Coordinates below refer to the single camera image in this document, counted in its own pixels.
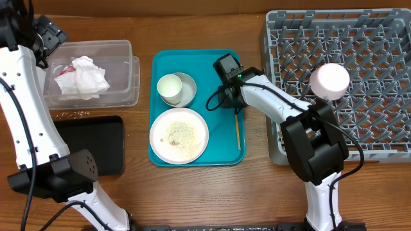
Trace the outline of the grey dishwasher rack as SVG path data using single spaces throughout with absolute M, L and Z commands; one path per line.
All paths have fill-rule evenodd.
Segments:
M 281 90 L 309 103 L 310 74 L 327 63 L 349 73 L 331 101 L 338 124 L 368 161 L 410 161 L 410 10 L 273 10 L 260 35 L 261 66 Z

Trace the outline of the white paper cup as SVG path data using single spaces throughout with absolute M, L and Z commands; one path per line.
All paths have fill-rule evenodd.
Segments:
M 182 100 L 182 81 L 175 74 L 164 75 L 157 83 L 157 91 L 165 102 L 176 105 Z

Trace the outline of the clear plastic waste bin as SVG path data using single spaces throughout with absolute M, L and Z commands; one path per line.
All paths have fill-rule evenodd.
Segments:
M 87 56 L 105 70 L 106 91 L 62 94 L 55 81 L 76 58 Z M 128 40 L 66 42 L 49 58 L 49 67 L 39 71 L 40 92 L 51 110 L 74 108 L 132 107 L 137 104 L 140 87 L 138 57 Z

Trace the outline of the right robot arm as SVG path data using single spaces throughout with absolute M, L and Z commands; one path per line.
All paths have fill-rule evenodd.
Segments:
M 348 148 L 331 107 L 301 101 L 276 87 L 259 69 L 244 69 L 231 54 L 221 56 L 213 68 L 222 81 L 218 106 L 238 114 L 254 107 L 279 125 L 286 158 L 305 183 L 308 230 L 343 230 L 338 211 L 338 182 Z

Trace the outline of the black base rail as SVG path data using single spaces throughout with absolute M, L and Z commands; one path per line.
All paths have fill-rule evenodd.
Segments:
M 313 230 L 307 222 L 279 223 L 266 226 L 235 226 L 235 227 L 170 227 L 168 225 L 143 226 L 143 231 L 309 231 Z

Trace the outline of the grey bowl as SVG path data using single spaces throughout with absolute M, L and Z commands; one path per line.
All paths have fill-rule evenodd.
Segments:
M 172 107 L 187 107 L 194 99 L 197 93 L 197 85 L 192 77 L 185 73 L 173 73 L 177 75 L 182 81 L 182 100 L 176 104 L 171 105 L 165 100 L 163 100 L 166 104 Z

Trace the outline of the large white plate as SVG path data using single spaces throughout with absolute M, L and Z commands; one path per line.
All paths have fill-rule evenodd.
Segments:
M 206 150 L 209 129 L 203 117 L 194 110 L 172 108 L 152 123 L 149 141 L 162 161 L 183 165 L 195 161 Z

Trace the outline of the teal serving tray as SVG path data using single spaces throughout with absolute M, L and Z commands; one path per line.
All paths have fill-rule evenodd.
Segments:
M 227 53 L 239 58 L 231 49 L 165 50 L 157 53 L 153 58 L 149 125 L 171 108 L 157 92 L 157 82 L 161 77 L 166 74 L 185 73 L 192 77 L 197 85 L 197 93 L 188 108 L 205 119 L 209 129 L 209 142 L 203 154 L 195 161 L 185 164 L 186 167 L 233 166 L 239 164 L 246 154 L 244 111 L 238 114 L 240 151 L 236 137 L 234 110 L 222 107 L 212 112 L 206 110 L 206 101 L 222 84 L 213 64 Z

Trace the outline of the black plastic tray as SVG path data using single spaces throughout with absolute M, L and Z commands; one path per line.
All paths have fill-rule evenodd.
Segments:
M 87 149 L 100 176 L 124 172 L 124 126 L 120 116 L 102 116 L 56 121 L 55 126 L 72 152 Z

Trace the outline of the white napkin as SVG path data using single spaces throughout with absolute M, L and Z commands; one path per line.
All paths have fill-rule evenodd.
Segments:
M 95 65 L 92 58 L 76 58 L 72 61 L 72 66 L 75 68 L 75 81 L 80 93 L 105 92 L 109 89 L 105 70 Z
M 82 77 L 75 72 L 68 72 L 55 78 L 61 90 L 59 100 L 67 101 L 72 99 L 89 100 L 99 98 L 99 95 L 83 96 L 83 93 L 96 92 L 96 82 L 89 77 Z

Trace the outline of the scattered rice grains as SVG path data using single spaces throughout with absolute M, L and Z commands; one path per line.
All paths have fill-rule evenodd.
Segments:
M 52 115 L 53 120 L 63 120 L 63 119 L 80 119 L 83 117 L 88 117 L 90 112 L 88 111 L 70 111 L 70 112 L 61 112 L 55 115 Z

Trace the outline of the red foil wrapper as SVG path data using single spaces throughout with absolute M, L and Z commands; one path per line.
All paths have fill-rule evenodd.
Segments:
M 72 65 L 67 65 L 64 67 L 64 69 L 60 72 L 60 76 L 65 74 L 65 73 L 71 73 L 71 72 L 75 72 L 76 69 L 72 66 Z

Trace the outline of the wooden chopstick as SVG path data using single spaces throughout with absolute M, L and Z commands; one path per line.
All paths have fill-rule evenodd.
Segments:
M 234 119 L 235 119 L 235 125 L 236 125 L 236 137 L 237 137 L 237 143 L 238 143 L 238 150 L 241 151 L 240 129 L 239 129 L 239 124 L 238 124 L 237 114 L 234 114 Z

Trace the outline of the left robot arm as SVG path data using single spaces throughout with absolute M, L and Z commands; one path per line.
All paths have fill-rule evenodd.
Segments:
M 34 16 L 32 2 L 1 1 L 1 108 L 19 169 L 8 183 L 28 200 L 51 198 L 74 208 L 97 230 L 137 230 L 99 184 L 92 154 L 69 151 L 42 95 L 37 71 L 66 40 L 47 17 Z

